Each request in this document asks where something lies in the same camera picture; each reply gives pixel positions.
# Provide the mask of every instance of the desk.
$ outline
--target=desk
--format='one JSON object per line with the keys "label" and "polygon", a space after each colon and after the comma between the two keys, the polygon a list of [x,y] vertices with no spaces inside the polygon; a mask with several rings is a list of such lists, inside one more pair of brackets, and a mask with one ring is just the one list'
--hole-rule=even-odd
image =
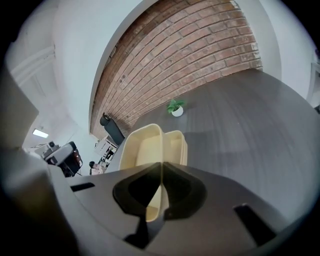
{"label": "desk", "polygon": [[[188,166],[231,178],[278,209],[289,223],[306,213],[320,186],[320,116],[295,91],[255,69],[189,91],[174,117],[161,105],[132,131],[180,130]],[[107,172],[117,171],[125,142]]]}

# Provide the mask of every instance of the black hair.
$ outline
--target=black hair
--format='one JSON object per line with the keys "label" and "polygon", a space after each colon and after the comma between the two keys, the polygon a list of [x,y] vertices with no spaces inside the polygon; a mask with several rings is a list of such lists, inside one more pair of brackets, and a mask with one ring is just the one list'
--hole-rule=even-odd
{"label": "black hair", "polygon": [[95,162],[94,162],[94,161],[91,161],[91,162],[89,163],[89,166],[90,166],[91,168],[93,168],[93,167],[94,167],[94,164],[95,164]]}

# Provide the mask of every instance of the black slot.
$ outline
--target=black slot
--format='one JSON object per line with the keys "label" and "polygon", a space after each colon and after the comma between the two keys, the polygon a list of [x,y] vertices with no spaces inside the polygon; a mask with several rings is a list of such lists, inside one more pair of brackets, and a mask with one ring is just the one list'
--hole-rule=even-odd
{"label": "black slot", "polygon": [[86,189],[92,188],[94,186],[95,185],[93,183],[87,182],[87,183],[71,186],[70,188],[73,192],[77,192],[80,190],[86,190]]}
{"label": "black slot", "polygon": [[258,246],[276,237],[276,234],[247,204],[236,206],[233,209]]}

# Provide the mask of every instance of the person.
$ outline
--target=person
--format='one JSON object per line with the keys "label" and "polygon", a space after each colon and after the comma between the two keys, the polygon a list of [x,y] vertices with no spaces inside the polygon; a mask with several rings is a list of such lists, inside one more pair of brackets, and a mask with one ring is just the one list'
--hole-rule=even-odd
{"label": "person", "polygon": [[97,174],[104,174],[106,171],[106,168],[104,168],[103,166],[95,163],[94,161],[91,161],[89,163],[90,166],[90,175],[97,175]]}

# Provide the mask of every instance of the plant pot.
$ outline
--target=plant pot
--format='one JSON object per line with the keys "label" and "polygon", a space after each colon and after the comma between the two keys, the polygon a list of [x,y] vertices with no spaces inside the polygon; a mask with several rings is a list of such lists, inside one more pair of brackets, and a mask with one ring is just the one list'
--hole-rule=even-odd
{"label": "plant pot", "polygon": [[176,111],[172,111],[172,115],[174,115],[175,117],[180,117],[184,112],[184,109],[182,108],[182,106],[180,106]]}

